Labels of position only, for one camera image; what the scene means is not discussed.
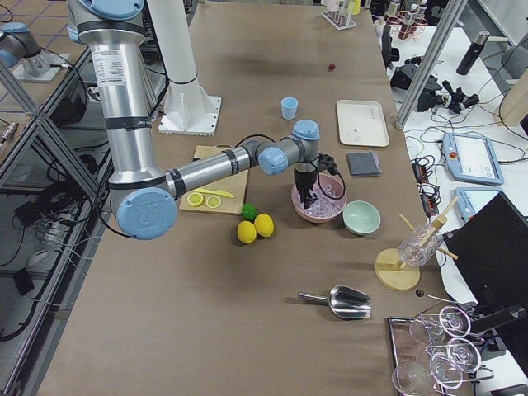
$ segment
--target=green bowl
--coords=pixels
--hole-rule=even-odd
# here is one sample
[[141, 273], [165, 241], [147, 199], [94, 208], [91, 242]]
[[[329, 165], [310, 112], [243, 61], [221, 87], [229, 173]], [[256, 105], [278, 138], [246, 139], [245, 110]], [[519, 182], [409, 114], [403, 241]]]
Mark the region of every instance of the green bowl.
[[343, 221], [346, 229], [351, 233], [367, 235], [380, 227], [381, 216], [372, 204], [363, 200], [354, 200], [346, 204]]

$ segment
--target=pink bowl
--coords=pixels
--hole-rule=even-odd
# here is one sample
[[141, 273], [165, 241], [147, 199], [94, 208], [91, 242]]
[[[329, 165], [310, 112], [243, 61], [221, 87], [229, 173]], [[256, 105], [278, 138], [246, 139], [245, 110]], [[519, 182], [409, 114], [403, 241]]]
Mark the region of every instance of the pink bowl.
[[[326, 173], [319, 174], [319, 181], [323, 190], [330, 196], [340, 196], [343, 192], [343, 184], [341, 181], [327, 175]], [[291, 188], [291, 201], [294, 204], [295, 211], [305, 220], [310, 223], [326, 223], [333, 220], [343, 212], [347, 204], [347, 193], [339, 200], [332, 200], [326, 197], [319, 188], [319, 183], [315, 182], [313, 185], [313, 192], [318, 199], [308, 209], [304, 208], [304, 204], [300, 202], [299, 192], [295, 184]]]

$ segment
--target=white tray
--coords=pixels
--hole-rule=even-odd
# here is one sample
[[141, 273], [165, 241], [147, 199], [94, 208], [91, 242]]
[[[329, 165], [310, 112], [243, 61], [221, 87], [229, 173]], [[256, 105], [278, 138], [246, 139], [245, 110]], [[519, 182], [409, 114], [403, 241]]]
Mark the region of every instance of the white tray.
[[349, 146], [386, 147], [389, 134], [377, 101], [337, 101], [339, 140]]

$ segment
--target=label on robot arm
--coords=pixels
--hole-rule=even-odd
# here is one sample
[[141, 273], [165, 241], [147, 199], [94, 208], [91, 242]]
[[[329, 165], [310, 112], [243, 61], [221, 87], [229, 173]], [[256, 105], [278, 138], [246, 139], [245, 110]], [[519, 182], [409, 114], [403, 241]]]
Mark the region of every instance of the label on robot arm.
[[126, 84], [123, 58], [118, 49], [94, 51], [92, 60], [99, 87]]

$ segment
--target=white table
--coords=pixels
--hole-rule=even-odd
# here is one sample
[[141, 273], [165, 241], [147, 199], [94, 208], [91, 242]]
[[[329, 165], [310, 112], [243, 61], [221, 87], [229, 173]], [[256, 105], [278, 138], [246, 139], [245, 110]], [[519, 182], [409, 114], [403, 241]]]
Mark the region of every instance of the white table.
[[[430, 42], [435, 28], [427, 27], [422, 38], [418, 40], [394, 39], [392, 46], [398, 48], [400, 51], [400, 61], [394, 66], [403, 64], [405, 59], [410, 59], [413, 56], [424, 55], [427, 45]], [[495, 124], [497, 119], [490, 114], [497, 113], [497, 108], [501, 102], [502, 95], [497, 85], [493, 80], [490, 81], [490, 72], [485, 68], [483, 62], [477, 59], [474, 66], [469, 71], [468, 75], [460, 76], [455, 72], [460, 60], [465, 54], [470, 44], [469, 38], [466, 36], [461, 28], [453, 29], [449, 40], [447, 41], [439, 59], [435, 66], [432, 75], [438, 78], [438, 83], [441, 85], [443, 80], [450, 82], [454, 90], [457, 87], [462, 87], [466, 95], [478, 93], [480, 102], [483, 103], [481, 107], [476, 106], [471, 111], [464, 110], [459, 116], [454, 117], [453, 114], [446, 108], [441, 108], [437, 111], [436, 116], [432, 117], [431, 110], [418, 113], [414, 111], [404, 127], [404, 132], [408, 142], [408, 152], [411, 159], [423, 157], [424, 155], [432, 155], [436, 159], [436, 163], [441, 160], [441, 146], [436, 143], [420, 143], [420, 140], [431, 142], [436, 139], [442, 139], [444, 132], [430, 129], [427, 133], [424, 130], [432, 125], [438, 126], [441, 130], [447, 132], [467, 133], [475, 131], [492, 140], [512, 144], [521, 149], [528, 148], [528, 140], [522, 139], [514, 135], [505, 127]], [[393, 89], [395, 100], [402, 101], [405, 91]], [[453, 126], [456, 128], [452, 130], [445, 119], [451, 119]], [[520, 126], [512, 128], [519, 135], [526, 137], [525, 132]], [[493, 143], [493, 148], [499, 161], [507, 161], [518, 159], [521, 156], [521, 151], [504, 144]], [[526, 177], [528, 176], [528, 162], [516, 163], [501, 166], [502, 174], [505, 183], [500, 187], [504, 190], [508, 198], [513, 202], [517, 209], [524, 215], [528, 215], [528, 200], [526, 193], [528, 186], [526, 185]], [[474, 183], [465, 183], [455, 181], [448, 173], [445, 167], [436, 167], [434, 174], [429, 178], [430, 182], [440, 186], [441, 203], [439, 211], [448, 205], [453, 197], [453, 191], [456, 187], [462, 186], [478, 186]], [[453, 209], [447, 215], [448, 223], [442, 231], [449, 231], [460, 228], [464, 222], [460, 218], [458, 209]], [[464, 279], [460, 275], [452, 259], [448, 258], [446, 264], [441, 269], [442, 278], [444, 281], [445, 290], [453, 296], [457, 301], [467, 302], [475, 301], [473, 294], [470, 292]], [[478, 395], [489, 395], [491, 390], [505, 388], [514, 384], [528, 384], [528, 378], [524, 375], [520, 367], [517, 365], [513, 357], [507, 351], [505, 356], [486, 361], [486, 366], [495, 371], [495, 378], [485, 380], [477, 386]]]

